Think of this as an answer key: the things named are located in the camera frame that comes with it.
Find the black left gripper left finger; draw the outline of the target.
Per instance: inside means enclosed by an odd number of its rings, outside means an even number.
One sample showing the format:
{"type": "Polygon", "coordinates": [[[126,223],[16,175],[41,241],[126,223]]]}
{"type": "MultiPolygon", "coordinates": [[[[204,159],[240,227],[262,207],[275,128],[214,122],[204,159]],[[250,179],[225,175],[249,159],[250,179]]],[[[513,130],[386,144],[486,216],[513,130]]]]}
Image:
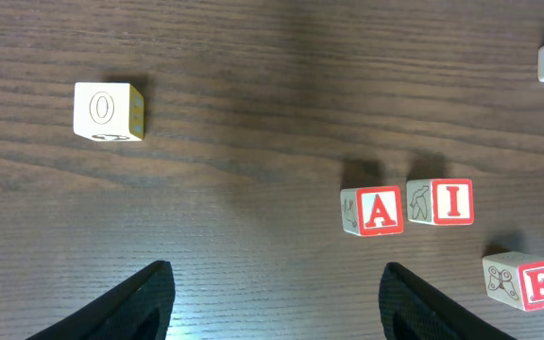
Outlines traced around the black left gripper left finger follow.
{"type": "Polygon", "coordinates": [[[155,261],[27,340],[165,340],[175,296],[171,264],[155,261]]]}

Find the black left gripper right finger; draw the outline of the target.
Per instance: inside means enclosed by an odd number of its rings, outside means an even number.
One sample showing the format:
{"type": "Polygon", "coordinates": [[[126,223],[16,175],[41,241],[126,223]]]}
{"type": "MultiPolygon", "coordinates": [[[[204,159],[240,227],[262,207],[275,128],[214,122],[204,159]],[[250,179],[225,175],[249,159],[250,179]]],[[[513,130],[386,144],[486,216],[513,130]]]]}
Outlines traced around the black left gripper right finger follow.
{"type": "Polygon", "coordinates": [[[387,340],[515,340],[400,263],[388,263],[379,288],[387,340]]]}

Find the red letter A block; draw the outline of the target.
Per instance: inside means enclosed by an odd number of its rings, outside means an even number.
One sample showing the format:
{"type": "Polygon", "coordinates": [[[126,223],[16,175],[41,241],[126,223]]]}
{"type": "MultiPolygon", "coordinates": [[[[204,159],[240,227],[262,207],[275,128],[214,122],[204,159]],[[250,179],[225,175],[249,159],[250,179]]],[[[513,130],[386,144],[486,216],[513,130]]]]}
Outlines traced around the red letter A block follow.
{"type": "Polygon", "coordinates": [[[342,189],[340,203],[344,232],[373,237],[404,231],[399,186],[342,189]]]}

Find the red letter I block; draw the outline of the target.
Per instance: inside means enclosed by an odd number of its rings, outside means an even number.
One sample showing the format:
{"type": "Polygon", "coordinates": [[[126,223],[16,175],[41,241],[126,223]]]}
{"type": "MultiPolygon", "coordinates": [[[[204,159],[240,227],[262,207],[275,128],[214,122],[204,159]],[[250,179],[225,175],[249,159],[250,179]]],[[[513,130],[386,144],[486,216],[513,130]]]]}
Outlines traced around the red letter I block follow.
{"type": "Polygon", "coordinates": [[[474,223],[473,182],[469,178],[428,178],[406,182],[409,221],[435,226],[474,223]]]}

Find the red letter E block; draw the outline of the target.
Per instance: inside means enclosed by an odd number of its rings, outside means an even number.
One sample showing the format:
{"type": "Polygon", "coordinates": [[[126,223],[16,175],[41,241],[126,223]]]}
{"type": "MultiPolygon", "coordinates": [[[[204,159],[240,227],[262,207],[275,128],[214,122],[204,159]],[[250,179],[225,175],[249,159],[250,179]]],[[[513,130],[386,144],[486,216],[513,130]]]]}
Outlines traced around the red letter E block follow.
{"type": "Polygon", "coordinates": [[[486,294],[524,312],[544,309],[544,258],[509,251],[482,258],[486,294]]]}

